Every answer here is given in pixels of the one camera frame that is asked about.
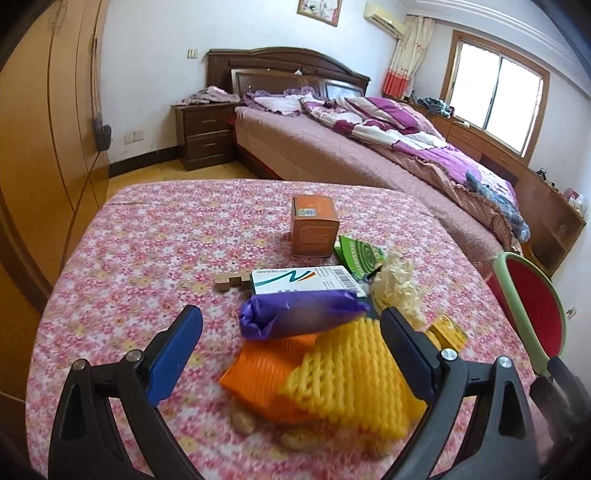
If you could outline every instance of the picture frame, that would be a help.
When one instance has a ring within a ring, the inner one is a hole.
[[[336,27],[342,4],[343,0],[300,0],[297,13]]]

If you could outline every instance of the window frame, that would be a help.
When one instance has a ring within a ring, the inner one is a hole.
[[[447,71],[443,79],[443,87],[441,89],[440,96],[440,98],[444,99],[448,104],[452,98],[452,86],[454,85],[454,81],[457,76],[457,69],[460,63],[459,53],[462,43],[468,43],[476,47],[484,48],[485,50],[489,50],[493,53],[496,53],[497,55],[504,57],[507,60],[519,64],[523,68],[530,70],[531,72],[539,75],[542,78],[543,86],[542,98],[540,100],[540,109],[538,111],[538,115],[535,118],[534,124],[530,130],[531,135],[528,136],[529,142],[527,141],[527,138],[525,140],[526,148],[523,151],[523,153],[510,147],[499,138],[490,134],[487,130],[479,128],[475,125],[471,125],[472,128],[475,128],[486,134],[499,147],[513,153],[513,155],[519,158],[520,162],[527,166],[534,152],[535,145],[538,141],[538,137],[540,136],[540,129],[544,121],[546,104],[548,102],[548,91],[550,90],[550,72],[542,66],[538,65],[533,60],[530,60],[529,58],[520,55],[519,53],[511,50],[510,48],[504,47],[503,45],[499,45],[498,43],[495,43],[491,40],[487,40],[485,38],[480,38],[460,30],[454,30],[452,36],[452,45],[450,47],[449,52],[449,58],[447,59]]]

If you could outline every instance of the nightstand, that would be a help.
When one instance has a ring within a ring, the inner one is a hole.
[[[232,161],[234,143],[228,124],[237,103],[175,106],[180,161],[187,170]]]

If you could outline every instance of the plaid clothing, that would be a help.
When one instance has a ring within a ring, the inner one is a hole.
[[[520,243],[524,244],[530,239],[530,227],[527,225],[527,223],[525,223],[525,220],[523,220],[523,217],[515,208],[515,206],[509,200],[503,197],[503,195],[499,195],[488,185],[484,185],[483,183],[476,180],[474,175],[472,175],[470,172],[466,173],[466,187],[471,192],[482,195],[484,198],[489,199],[499,207],[501,213],[509,222],[513,235],[515,235],[515,238],[519,240]]]

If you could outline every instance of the tiled floor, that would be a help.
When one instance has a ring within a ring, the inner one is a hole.
[[[158,165],[141,168],[124,173],[109,180],[107,199],[110,199],[121,189],[136,183],[150,183],[164,180],[213,180],[213,179],[253,179],[255,176],[238,162],[216,165],[186,171],[178,160],[172,160]]]

